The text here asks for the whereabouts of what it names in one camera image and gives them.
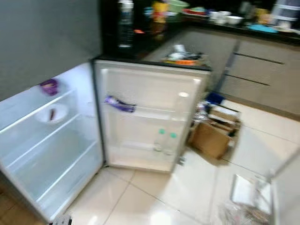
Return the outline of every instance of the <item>green bottle cap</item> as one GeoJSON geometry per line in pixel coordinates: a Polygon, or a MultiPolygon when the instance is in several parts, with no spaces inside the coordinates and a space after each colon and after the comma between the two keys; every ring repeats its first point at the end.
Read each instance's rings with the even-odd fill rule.
{"type": "Polygon", "coordinates": [[[163,135],[165,133],[165,129],[159,129],[159,133],[163,135]]]}
{"type": "Polygon", "coordinates": [[[170,133],[171,138],[176,138],[177,135],[175,133],[170,133]]]}

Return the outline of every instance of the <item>floor tile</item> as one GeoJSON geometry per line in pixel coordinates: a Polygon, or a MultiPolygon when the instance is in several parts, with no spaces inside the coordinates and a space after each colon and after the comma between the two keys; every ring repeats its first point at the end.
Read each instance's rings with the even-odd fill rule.
{"type": "Polygon", "coordinates": [[[184,212],[207,223],[217,168],[193,151],[187,151],[184,166],[173,174],[136,171],[132,184],[184,212]]]}
{"type": "Polygon", "coordinates": [[[2,193],[0,195],[0,217],[2,217],[10,208],[15,205],[14,200],[2,193]]]}
{"type": "Polygon", "coordinates": [[[131,181],[135,171],[132,169],[125,169],[125,168],[117,168],[117,167],[106,167],[104,170],[107,170],[108,172],[120,177],[123,180],[131,181]]]}
{"type": "Polygon", "coordinates": [[[240,111],[241,121],[245,126],[284,138],[285,117],[228,100],[224,101],[223,105],[240,111]]]}
{"type": "Polygon", "coordinates": [[[223,157],[234,164],[263,175],[276,170],[297,149],[297,144],[242,126],[238,142],[223,157]]]}
{"type": "Polygon", "coordinates": [[[5,225],[45,225],[29,210],[17,204],[5,213],[1,220],[5,225]]]}
{"type": "Polygon", "coordinates": [[[235,174],[238,174],[246,179],[252,179],[257,176],[257,174],[254,172],[234,164],[220,165],[218,167],[210,217],[210,222],[212,225],[223,224],[219,218],[219,207],[223,203],[228,203],[230,201],[230,191],[232,187],[233,176],[235,174]]]}
{"type": "Polygon", "coordinates": [[[74,225],[102,225],[127,185],[126,181],[101,170],[68,209],[74,225]]]}
{"type": "Polygon", "coordinates": [[[200,225],[129,185],[105,225],[200,225]]]}
{"type": "Polygon", "coordinates": [[[283,132],[285,139],[300,145],[300,122],[285,118],[283,132]]]}

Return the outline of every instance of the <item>dish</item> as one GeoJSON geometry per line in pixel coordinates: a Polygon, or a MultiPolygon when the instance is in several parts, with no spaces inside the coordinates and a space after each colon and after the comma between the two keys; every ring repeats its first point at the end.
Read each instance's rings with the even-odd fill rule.
{"type": "Polygon", "coordinates": [[[192,11],[190,9],[183,9],[182,14],[184,15],[192,15],[192,16],[199,16],[199,17],[209,17],[208,15],[205,14],[205,12],[196,12],[196,11],[192,11]]]}
{"type": "Polygon", "coordinates": [[[52,104],[36,114],[36,119],[39,122],[46,124],[57,124],[64,120],[69,109],[63,104],[52,104]]]}
{"type": "Polygon", "coordinates": [[[243,17],[240,16],[233,16],[229,15],[227,16],[227,22],[231,25],[236,25],[242,21],[243,17]]]}

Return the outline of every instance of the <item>yellow container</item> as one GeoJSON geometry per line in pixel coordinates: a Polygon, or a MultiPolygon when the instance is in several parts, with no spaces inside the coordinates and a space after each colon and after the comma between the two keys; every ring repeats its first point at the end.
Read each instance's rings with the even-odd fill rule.
{"type": "Polygon", "coordinates": [[[168,10],[168,4],[155,1],[153,3],[153,21],[157,23],[165,23],[166,12],[168,10]]]}

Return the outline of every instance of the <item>white bowl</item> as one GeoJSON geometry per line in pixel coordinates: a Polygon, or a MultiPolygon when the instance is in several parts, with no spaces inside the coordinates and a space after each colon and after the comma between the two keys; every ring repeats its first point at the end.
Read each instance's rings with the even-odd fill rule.
{"type": "Polygon", "coordinates": [[[227,16],[227,22],[231,25],[236,25],[240,23],[242,19],[243,17],[240,16],[233,16],[233,15],[227,16]]]}
{"type": "Polygon", "coordinates": [[[39,122],[52,125],[62,122],[68,115],[68,112],[69,109],[66,105],[54,103],[39,111],[35,117],[39,122]],[[54,110],[54,116],[52,120],[50,119],[51,110],[54,110]]]}

